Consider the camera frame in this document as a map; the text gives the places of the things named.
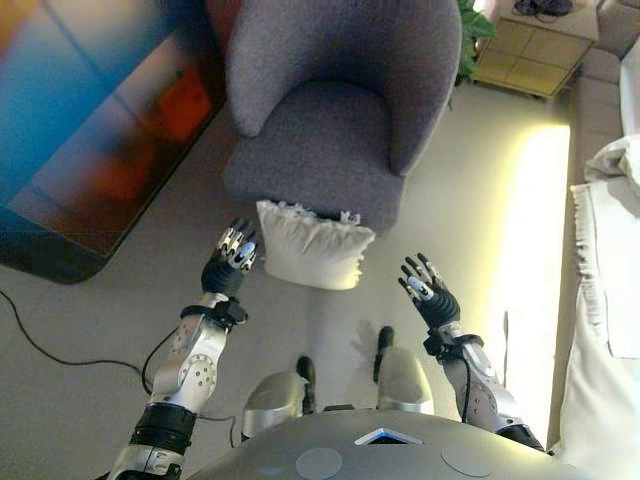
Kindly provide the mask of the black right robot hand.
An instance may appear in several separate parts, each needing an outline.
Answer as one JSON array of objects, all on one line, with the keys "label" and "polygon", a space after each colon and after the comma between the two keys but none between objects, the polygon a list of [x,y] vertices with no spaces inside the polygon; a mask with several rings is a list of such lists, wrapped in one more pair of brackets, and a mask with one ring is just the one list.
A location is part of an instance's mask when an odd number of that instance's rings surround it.
[{"label": "black right robot hand", "polygon": [[431,260],[418,252],[401,265],[398,282],[429,329],[460,320],[460,306]]}]

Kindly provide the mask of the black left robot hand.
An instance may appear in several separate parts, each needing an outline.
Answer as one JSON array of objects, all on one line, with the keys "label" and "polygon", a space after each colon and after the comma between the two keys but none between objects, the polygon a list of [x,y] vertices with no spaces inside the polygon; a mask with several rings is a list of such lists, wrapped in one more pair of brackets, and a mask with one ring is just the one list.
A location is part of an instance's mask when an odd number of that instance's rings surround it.
[{"label": "black left robot hand", "polygon": [[201,273],[205,293],[235,297],[257,257],[256,230],[236,218],[221,234]]}]

